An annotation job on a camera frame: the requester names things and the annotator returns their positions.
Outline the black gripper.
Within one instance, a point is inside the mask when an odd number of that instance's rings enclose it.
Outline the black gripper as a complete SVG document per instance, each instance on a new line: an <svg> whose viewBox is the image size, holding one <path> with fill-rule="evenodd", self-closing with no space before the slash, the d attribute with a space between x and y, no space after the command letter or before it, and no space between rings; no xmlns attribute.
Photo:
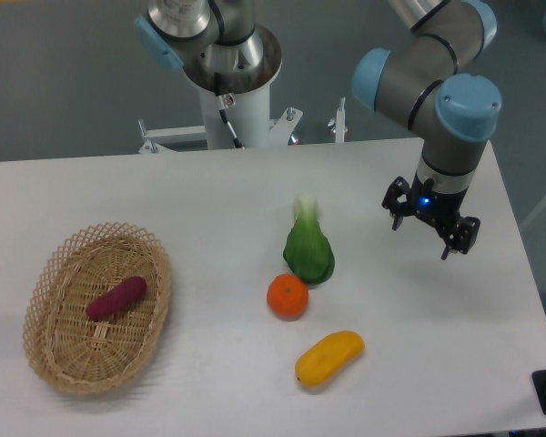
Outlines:
<svg viewBox="0 0 546 437"><path fill-rule="evenodd" d="M435 228L445 244L440 258L446 260L451 253L467 254L479 233L480 220L460 214L467 190L458 177L415 175L409 183L398 176L387 188L382 207L389 212L394 231L410 213Z"/></svg>

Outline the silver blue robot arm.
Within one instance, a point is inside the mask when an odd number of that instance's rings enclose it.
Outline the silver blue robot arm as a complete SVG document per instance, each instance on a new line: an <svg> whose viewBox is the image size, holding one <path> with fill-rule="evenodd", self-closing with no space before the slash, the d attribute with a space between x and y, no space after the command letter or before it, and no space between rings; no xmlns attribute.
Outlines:
<svg viewBox="0 0 546 437"><path fill-rule="evenodd" d="M423 141L414 179L396 178L383 207L395 226L414 217L434 228L446 253L467 253L480 222L462 201L501 111L499 89L465 67L493 40L497 22L481 1L395 1L414 35L396 54L370 50L352 79L365 107ZM156 62L197 88L212 149L286 145L269 122L269 87L281 68L278 40L251 1L151 1L136 33Z"/></svg>

